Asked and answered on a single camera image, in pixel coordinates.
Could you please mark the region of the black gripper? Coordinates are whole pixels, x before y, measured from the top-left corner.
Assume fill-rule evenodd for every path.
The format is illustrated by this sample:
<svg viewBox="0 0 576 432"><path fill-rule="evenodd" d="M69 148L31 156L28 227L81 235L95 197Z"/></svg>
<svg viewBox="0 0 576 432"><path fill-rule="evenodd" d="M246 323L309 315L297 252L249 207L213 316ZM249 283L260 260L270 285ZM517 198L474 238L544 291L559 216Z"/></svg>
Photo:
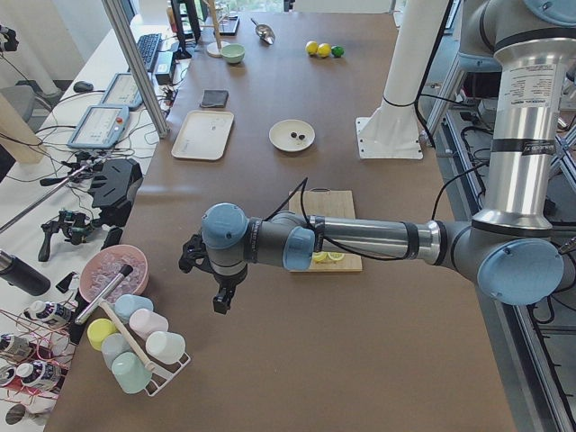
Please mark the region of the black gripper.
<svg viewBox="0 0 576 432"><path fill-rule="evenodd" d="M243 262L240 263L239 270L233 269L226 273L224 270L217 270L216 265L209 259L208 251L200 234L193 234L183 244L178 266L185 274L190 273L194 268L198 268L214 277L220 289L212 299L212 307L219 314L228 312L237 285L241 284L248 275L248 265Z"/></svg>

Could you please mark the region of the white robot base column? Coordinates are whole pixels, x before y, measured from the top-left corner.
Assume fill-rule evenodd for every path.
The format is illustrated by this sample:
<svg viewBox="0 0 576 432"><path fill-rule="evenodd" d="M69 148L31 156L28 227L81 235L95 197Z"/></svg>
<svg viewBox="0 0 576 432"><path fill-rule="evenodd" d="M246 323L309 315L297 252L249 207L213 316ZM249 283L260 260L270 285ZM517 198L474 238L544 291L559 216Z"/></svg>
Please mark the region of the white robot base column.
<svg viewBox="0 0 576 432"><path fill-rule="evenodd" d="M416 102L436 40L451 9L447 0L406 3L381 105L356 119L362 159L421 159Z"/></svg>

